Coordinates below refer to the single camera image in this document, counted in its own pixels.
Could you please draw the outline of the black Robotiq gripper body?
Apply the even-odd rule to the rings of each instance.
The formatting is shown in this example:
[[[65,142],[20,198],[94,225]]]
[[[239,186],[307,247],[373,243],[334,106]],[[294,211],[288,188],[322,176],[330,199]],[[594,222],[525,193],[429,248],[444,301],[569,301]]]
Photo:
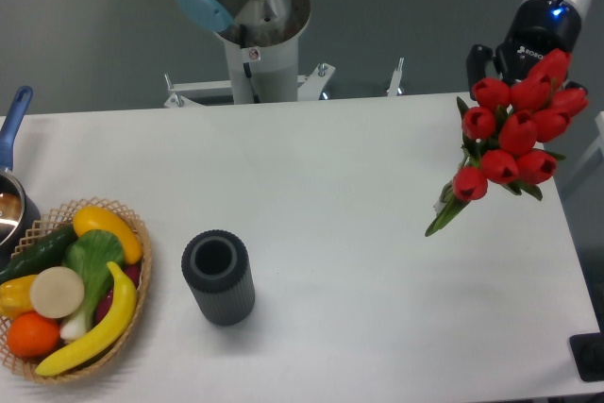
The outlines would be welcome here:
[[[580,31],[581,17],[570,6],[521,6],[495,49],[495,68],[505,82],[522,81],[552,50],[571,53]]]

